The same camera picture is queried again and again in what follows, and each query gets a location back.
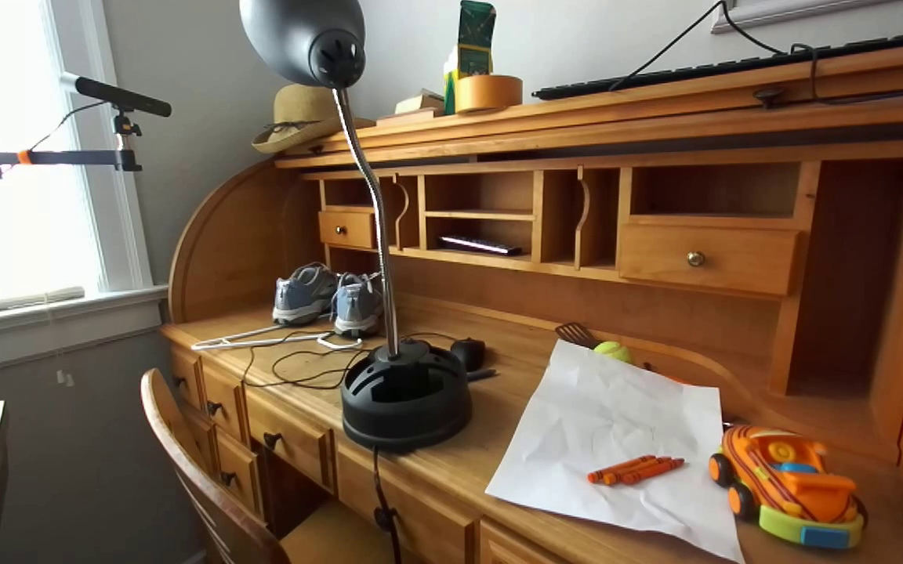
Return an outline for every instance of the hat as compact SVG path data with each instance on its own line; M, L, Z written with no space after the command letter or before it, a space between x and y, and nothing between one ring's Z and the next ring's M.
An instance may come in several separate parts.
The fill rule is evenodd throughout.
M273 125L252 138L252 151L296 151L329 138L331 133L338 133L338 118L329 92L310 85L284 85L273 99Z

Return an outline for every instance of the wooden chair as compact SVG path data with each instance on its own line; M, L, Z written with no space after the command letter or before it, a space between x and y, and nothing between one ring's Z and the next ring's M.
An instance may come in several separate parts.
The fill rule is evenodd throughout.
M357 515L345 512L338 501L318 504L303 517L284 538L275 538L262 522L245 508L225 487L210 480L197 458L192 454L192 434L177 413L169 383L161 372L147 370L141 375L141 407L157 441L171 462L171 469L187 493L217 560L245 564L348 564L348 560L391 560L387 544Z

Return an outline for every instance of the white paper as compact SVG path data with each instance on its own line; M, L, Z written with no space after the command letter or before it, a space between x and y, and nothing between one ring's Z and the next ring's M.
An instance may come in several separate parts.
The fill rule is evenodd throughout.
M487 496L677 536L742 560L728 496L705 476L722 450L717 388L684 386L585 347L553 343ZM684 458L640 487L596 487L585 474L640 454Z

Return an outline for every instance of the keyboard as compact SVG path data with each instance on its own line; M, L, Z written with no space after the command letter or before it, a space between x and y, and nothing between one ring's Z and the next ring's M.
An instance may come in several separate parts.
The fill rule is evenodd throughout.
M836 48L792 48L791 54L773 54L773 57L749 57L749 59L723 59L723 64L705 64L705 67L654 70L654 71L640 71L640 76L610 76L610 79L596 79L596 83L549 85L549 89L531 92L531 99L558 100L558 99L643 89L643 85L684 83L684 79L701 79L701 76L728 76L728 71L742 71L742 70L768 70L768 67L788 67L799 59L829 59L829 57L845 57L845 54L893 51L893 48L903 48L903 36L853 41L853 45L836 45Z

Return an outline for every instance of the desk lamp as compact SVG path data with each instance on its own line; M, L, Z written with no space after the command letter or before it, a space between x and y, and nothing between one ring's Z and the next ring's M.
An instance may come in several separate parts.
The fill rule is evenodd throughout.
M453 435L471 420L466 370L426 343L400 343L387 271L387 214L360 153L348 92L362 71L362 14L357 0L238 0L257 57L282 79L331 89L334 112L375 214L384 347L345 372L345 434L375 452L414 452Z

